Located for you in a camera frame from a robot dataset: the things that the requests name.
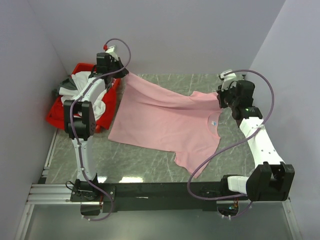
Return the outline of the pink t-shirt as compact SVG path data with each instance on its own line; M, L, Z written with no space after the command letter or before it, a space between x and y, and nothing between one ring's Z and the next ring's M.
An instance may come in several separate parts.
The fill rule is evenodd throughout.
M108 139L173 152L175 163L193 173L219 146L221 113L215 92L186 96L129 73Z

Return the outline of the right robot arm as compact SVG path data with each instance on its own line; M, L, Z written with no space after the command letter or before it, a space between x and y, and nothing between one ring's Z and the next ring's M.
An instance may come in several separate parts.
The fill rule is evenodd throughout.
M253 106L254 90L255 84L247 80L224 80L218 87L219 106L231 109L232 118L248 139L255 165L249 177L225 175L226 183L219 187L219 193L226 200L238 192L252 202L286 201L295 169L286 164L274 148L260 109Z

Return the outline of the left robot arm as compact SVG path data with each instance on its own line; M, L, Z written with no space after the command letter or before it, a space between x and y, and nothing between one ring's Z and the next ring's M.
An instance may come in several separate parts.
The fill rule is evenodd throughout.
M94 201L100 195L98 174L92 160L96 130L93 104L103 91L111 88L113 79L123 78L128 73L116 53L110 50L100 52L96 55L96 65L91 69L87 84L73 99L63 103L64 130L72 141L77 163L74 188L76 192L82 192L88 201Z

